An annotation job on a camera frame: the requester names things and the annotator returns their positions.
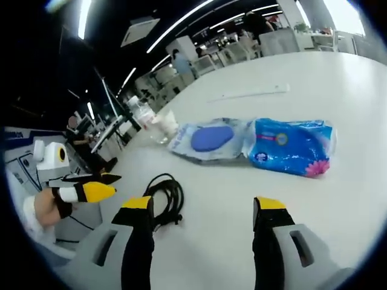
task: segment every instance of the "blue sponge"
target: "blue sponge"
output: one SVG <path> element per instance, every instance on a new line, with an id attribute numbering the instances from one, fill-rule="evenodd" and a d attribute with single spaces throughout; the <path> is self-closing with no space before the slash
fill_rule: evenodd
<path id="1" fill-rule="evenodd" d="M 193 133 L 191 147 L 197 152 L 209 152 L 225 145 L 234 137 L 229 126 L 204 127 Z"/>

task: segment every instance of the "coiled cable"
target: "coiled cable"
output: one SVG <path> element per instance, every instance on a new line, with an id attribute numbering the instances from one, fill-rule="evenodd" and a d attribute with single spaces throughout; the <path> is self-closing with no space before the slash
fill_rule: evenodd
<path id="1" fill-rule="evenodd" d="M 156 179 L 162 176 L 168 176 L 170 179 L 165 179 L 158 184 L 152 185 Z M 153 197 L 157 192 L 163 192 L 166 195 L 167 206 L 160 215 L 155 217 L 154 231 L 157 231 L 160 226 L 169 224 L 170 222 L 174 222 L 177 225 L 183 219 L 180 211 L 184 204 L 184 193 L 180 183 L 168 173 L 157 175 L 150 181 L 143 196 Z"/>

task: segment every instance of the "yellow fingertip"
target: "yellow fingertip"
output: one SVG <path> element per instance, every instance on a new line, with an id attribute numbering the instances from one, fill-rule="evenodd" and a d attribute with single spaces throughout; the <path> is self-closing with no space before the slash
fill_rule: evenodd
<path id="1" fill-rule="evenodd" d="M 84 184 L 83 191 L 85 192 L 87 202 L 100 202 L 115 194 L 115 188 L 113 186 L 96 181 Z"/>
<path id="2" fill-rule="evenodd" d="M 271 198 L 263 198 L 262 196 L 257 196 L 259 204 L 261 205 L 261 210 L 277 210 L 281 208 L 286 208 L 285 204 L 281 201 L 277 201 Z"/>
<path id="3" fill-rule="evenodd" d="M 122 207 L 126 208 L 147 208 L 148 202 L 151 199 L 151 196 L 143 196 L 141 198 L 131 198 L 129 201 L 125 202 Z"/>

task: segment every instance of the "pink flower graphic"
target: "pink flower graphic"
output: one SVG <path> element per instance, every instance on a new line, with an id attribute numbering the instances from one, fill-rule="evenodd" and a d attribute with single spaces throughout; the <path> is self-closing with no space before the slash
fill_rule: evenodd
<path id="1" fill-rule="evenodd" d="M 320 174 L 324 174 L 329 169 L 329 160 L 319 160 L 315 161 L 314 163 L 310 163 L 307 168 L 305 168 L 305 171 L 307 172 L 305 174 L 306 177 L 315 177 Z"/>

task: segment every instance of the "window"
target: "window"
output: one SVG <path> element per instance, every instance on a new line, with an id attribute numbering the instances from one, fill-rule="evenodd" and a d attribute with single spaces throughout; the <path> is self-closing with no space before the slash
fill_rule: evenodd
<path id="1" fill-rule="evenodd" d="M 347 0 L 324 0 L 336 30 L 365 35 L 359 13 Z"/>
<path id="2" fill-rule="evenodd" d="M 302 16 L 302 18 L 303 18 L 305 24 L 306 24 L 308 27 L 311 27 L 311 26 L 310 26 L 310 23 L 309 23 L 309 20 L 308 20 L 308 18 L 307 18 L 307 14 L 305 13 L 304 9 L 302 8 L 300 1 L 297 0 L 296 5 L 297 5 L 298 10 L 300 10 L 300 12 L 301 12 L 301 16 Z"/>

